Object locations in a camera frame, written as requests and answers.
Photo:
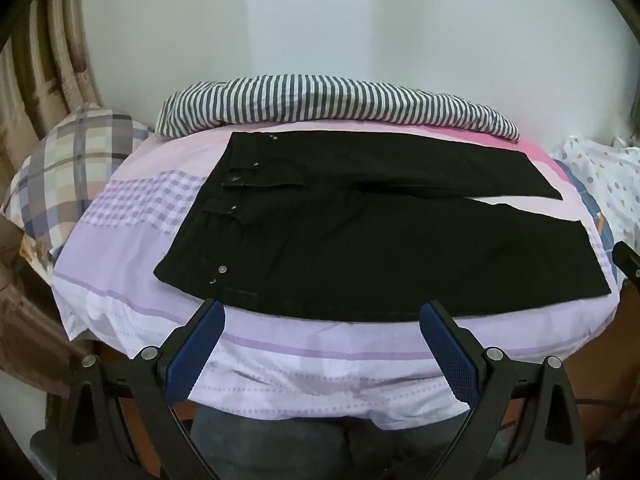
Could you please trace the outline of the striped grey white blanket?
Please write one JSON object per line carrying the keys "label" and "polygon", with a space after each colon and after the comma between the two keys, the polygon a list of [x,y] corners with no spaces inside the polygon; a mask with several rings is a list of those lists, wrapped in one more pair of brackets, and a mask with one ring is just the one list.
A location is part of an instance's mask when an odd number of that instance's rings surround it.
{"label": "striped grey white blanket", "polygon": [[223,126],[315,120],[454,128],[520,140],[518,126],[487,105],[387,82],[321,75],[266,75],[191,84],[163,102],[156,131],[179,139]]}

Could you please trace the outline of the plaid pillow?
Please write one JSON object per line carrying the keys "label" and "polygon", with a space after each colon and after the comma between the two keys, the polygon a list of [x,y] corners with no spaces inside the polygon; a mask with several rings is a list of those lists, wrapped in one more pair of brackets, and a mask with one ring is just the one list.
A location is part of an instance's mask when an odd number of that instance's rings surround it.
{"label": "plaid pillow", "polygon": [[127,113],[82,104],[24,160],[2,216],[55,259],[114,172],[152,133]]}

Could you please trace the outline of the brown patterned curtain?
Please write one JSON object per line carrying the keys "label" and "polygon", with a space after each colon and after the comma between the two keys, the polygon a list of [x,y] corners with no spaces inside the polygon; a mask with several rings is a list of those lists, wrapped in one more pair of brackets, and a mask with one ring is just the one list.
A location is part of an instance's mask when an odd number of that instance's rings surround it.
{"label": "brown patterned curtain", "polygon": [[52,396],[70,392],[89,352],[70,341],[49,284],[55,238],[34,228],[44,202],[47,134],[95,101],[81,0],[1,0],[1,369]]}

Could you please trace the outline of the blue patterned sheet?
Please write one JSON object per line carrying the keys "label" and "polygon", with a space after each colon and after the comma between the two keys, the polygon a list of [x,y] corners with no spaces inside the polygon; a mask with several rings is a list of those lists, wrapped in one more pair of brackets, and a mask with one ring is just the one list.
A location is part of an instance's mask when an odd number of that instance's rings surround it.
{"label": "blue patterned sheet", "polygon": [[602,246],[605,251],[605,255],[608,257],[608,261],[612,266],[613,275],[615,281],[620,283],[620,278],[618,277],[618,271],[616,265],[613,262],[613,248],[615,245],[614,236],[610,225],[608,224],[608,220],[606,220],[605,215],[603,214],[600,206],[598,205],[596,199],[588,192],[585,185],[581,180],[578,179],[574,175],[574,172],[570,170],[570,167],[564,162],[561,162],[559,159],[555,159],[555,163],[563,170],[564,174],[566,174],[567,179],[570,181],[574,188],[576,188],[580,198],[582,199],[582,203],[585,205],[587,210],[590,213],[590,216],[594,222],[594,225],[597,228],[597,231],[600,236],[600,240]]}

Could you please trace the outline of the dark jeans legs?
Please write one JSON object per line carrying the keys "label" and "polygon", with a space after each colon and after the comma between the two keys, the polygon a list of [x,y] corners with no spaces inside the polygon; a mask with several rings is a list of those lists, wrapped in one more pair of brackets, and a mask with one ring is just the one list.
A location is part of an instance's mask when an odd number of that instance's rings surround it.
{"label": "dark jeans legs", "polygon": [[349,479],[398,460],[398,440],[354,418],[266,422],[199,408],[191,439],[221,479]]}

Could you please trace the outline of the dotted white cloth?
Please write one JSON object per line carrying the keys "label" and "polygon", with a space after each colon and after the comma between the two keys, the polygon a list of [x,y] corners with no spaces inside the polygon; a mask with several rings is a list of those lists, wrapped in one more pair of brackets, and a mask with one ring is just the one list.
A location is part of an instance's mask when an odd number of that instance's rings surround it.
{"label": "dotted white cloth", "polygon": [[596,200],[612,230],[639,251],[639,148],[570,136],[551,157],[570,168]]}

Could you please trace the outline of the black pants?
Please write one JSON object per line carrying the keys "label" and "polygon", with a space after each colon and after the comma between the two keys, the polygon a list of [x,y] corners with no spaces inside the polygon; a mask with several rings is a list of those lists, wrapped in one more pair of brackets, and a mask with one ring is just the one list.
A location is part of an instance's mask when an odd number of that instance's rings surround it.
{"label": "black pants", "polygon": [[408,322],[605,296],[578,221],[520,152],[403,133],[236,132],[155,268],[201,299],[269,315]]}

